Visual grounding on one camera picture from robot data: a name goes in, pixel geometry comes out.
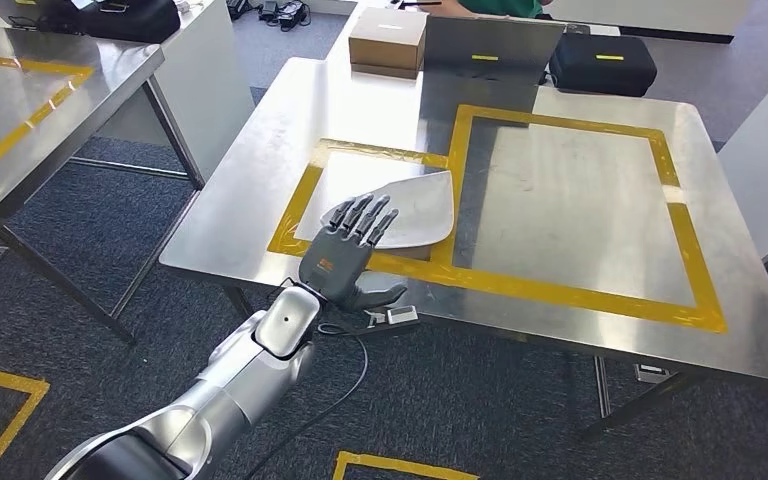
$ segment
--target metal table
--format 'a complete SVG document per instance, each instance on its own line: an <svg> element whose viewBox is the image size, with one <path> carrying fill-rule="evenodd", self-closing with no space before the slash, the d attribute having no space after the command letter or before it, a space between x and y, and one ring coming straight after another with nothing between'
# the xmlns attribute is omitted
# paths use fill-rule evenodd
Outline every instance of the metal table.
<svg viewBox="0 0 768 480"><path fill-rule="evenodd" d="M678 372L615 410L600 375L585 435L700 376L768 383L768 277L693 106L291 59L160 262L248 313L237 287L295 277L300 212L335 152L462 180L452 237L371 263L423 319Z"/></svg>
<svg viewBox="0 0 768 480"><path fill-rule="evenodd" d="M181 160L185 173L178 175L195 189L190 202L195 199L204 182L178 141L177 126L156 88L153 73L162 62L157 45L0 28L0 240L128 342L133 337L117 319L178 219L109 313L5 221L139 88L145 90Z"/></svg>

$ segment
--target black case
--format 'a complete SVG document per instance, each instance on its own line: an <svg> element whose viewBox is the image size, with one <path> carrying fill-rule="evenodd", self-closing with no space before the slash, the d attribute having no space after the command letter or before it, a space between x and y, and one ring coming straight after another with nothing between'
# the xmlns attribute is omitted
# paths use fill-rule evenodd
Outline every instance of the black case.
<svg viewBox="0 0 768 480"><path fill-rule="evenodd" d="M635 37L565 33L549 60L561 90L642 97L658 69L649 49Z"/></svg>
<svg viewBox="0 0 768 480"><path fill-rule="evenodd" d="M78 14L87 35L132 42L160 43L181 28L174 0L117 0L128 5L122 13L104 12L104 3L92 2Z"/></svg>

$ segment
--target table leg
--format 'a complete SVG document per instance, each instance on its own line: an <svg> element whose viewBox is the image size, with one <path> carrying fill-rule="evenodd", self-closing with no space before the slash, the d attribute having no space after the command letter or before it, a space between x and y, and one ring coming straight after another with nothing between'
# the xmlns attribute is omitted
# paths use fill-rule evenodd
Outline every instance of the table leg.
<svg viewBox="0 0 768 480"><path fill-rule="evenodd" d="M234 310L236 310L243 319L248 319L254 315L254 307L252 307L249 301L246 300L246 294L243 293L241 289L238 287L229 287L227 285L223 285L222 289L225 291L228 300L231 300L231 305L234 306Z"/></svg>
<svg viewBox="0 0 768 480"><path fill-rule="evenodd" d="M52 265L21 237L13 233L13 231L6 225L2 225L0 228L0 240L16 252L16 254L19 255L32 269L47 278L56 286L60 287L73 300L83 306L93 318L109 328L117 337L121 338L129 345L136 343L131 332L126 330L116 318L105 312L99 304L93 301L89 295L84 293L80 287L75 285L69 277L58 270L57 267Z"/></svg>
<svg viewBox="0 0 768 480"><path fill-rule="evenodd" d="M637 415L651 410L672 398L676 393L699 382L699 377L676 372L634 400L616 410L612 410L608 397L604 361L601 357L596 357L594 363L596 365L596 386L599 390L599 408L602 418L580 432L581 440L591 440L605 430L628 423Z"/></svg>
<svg viewBox="0 0 768 480"><path fill-rule="evenodd" d="M104 168L107 170L116 170L119 172L139 173L142 175L151 175L154 177L174 178L176 180L190 180L184 172L176 172L174 170L164 170L162 168L141 167L139 165L129 165L127 163L108 162L105 160L95 160L93 158L84 157L70 157L69 162L75 165L83 165L85 167Z"/></svg>
<svg viewBox="0 0 768 480"><path fill-rule="evenodd" d="M193 156L187 148L186 143L182 140L181 130L178 128L175 118L169 113L169 104L166 102L166 98L160 91L157 85L157 79L154 75L149 77L148 81L143 84L143 91L145 91L146 97L154 109L154 114L157 116L157 120L163 127L163 131L166 133L166 137L169 139L169 143L172 145L172 149L175 150L175 155L178 156L178 160L181 162L181 166L184 171L187 172L187 176L190 178L190 182L193 184L193 188L201 190L204 188L204 178L201 176L201 172L198 170L198 166L193 160Z"/></svg>
<svg viewBox="0 0 768 480"><path fill-rule="evenodd" d="M193 205L193 202L195 202L196 198L198 197L198 193L199 193L198 190L196 190L190 194L190 198L189 200L187 200L187 203L184 204L184 206L178 212L178 215L175 217L172 223L170 223L169 226L166 227L166 231L163 233L163 236L160 237L160 240L154 245L154 249L152 249L148 258L145 259L142 266L137 271L136 276L134 276L134 278L131 280L131 284L128 285L128 288L125 290L125 293L122 294L122 297L120 297L119 301L116 302L116 306L113 307L113 312L111 313L111 315L113 315L113 318L118 319L119 315L122 314L122 311L125 310L125 306L127 306L128 302L131 301L131 298L137 292L137 288L139 288L139 286L143 283L143 280L145 280L145 277L148 275L148 272L151 271L152 267L154 267L154 264L157 262L157 259L160 258L160 254L163 252L163 249L166 247L166 244L169 243L169 239L172 238L172 235L175 233L175 230L178 229L178 225L180 225L181 221L184 220L184 215L186 215L187 212L190 210L190 207Z"/></svg>

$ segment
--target silver robotic arm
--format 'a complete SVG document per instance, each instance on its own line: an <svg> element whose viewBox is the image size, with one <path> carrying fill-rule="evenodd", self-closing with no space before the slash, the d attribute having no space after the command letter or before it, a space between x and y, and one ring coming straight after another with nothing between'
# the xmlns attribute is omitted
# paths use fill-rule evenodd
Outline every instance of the silver robotic arm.
<svg viewBox="0 0 768 480"><path fill-rule="evenodd" d="M186 393L126 427L87 440L46 480L210 478L228 448L310 367L312 327L328 302L357 310L388 305L404 293L403 285L364 292L355 283L398 215L391 210L367 238L389 198L379 198L361 219L371 201L367 195L337 209L302 258L300 282L222 341Z"/></svg>

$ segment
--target robot finger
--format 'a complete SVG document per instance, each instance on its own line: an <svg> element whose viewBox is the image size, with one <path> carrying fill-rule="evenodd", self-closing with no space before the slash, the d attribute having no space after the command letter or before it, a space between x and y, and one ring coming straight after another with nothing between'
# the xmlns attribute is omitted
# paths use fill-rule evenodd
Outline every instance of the robot finger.
<svg viewBox="0 0 768 480"><path fill-rule="evenodd" d="M346 217L346 213L348 213L349 208L353 203L355 203L354 198L346 200L345 202L341 203L339 207L337 207L337 210L334 210L334 215L331 216L331 221L329 222L331 228L336 230L337 227L340 226L340 223Z"/></svg>
<svg viewBox="0 0 768 480"><path fill-rule="evenodd" d="M349 232L351 232L355 227L355 224L360 219L360 214L363 213L364 209L366 209L366 206L369 205L369 202L371 201L372 194L367 193L366 195L360 197L355 202L355 206L349 210L348 215L346 215L346 219L343 220L343 226L341 227L341 230L345 232L346 236L348 236Z"/></svg>
<svg viewBox="0 0 768 480"><path fill-rule="evenodd" d="M367 232L369 232L369 229L372 227L372 223L375 222L376 218L378 218L378 214L381 213L381 210L383 210L389 202L389 195L382 195L379 197L378 200L372 204L372 208L370 208L363 216L363 219L360 221L360 224L358 224L358 228L355 230L352 238L357 239L357 242L360 243L360 241L363 240L363 237L366 236Z"/></svg>
<svg viewBox="0 0 768 480"><path fill-rule="evenodd" d="M366 239L366 243L373 247L378 244L378 242L381 240L381 237L384 236L384 232L387 231L387 228L391 223L393 223L393 219L395 219L398 215L399 209L397 208L390 210L387 215L384 215L384 218L382 218L381 221L378 222L378 225L372 229L372 233L369 234L369 238Z"/></svg>

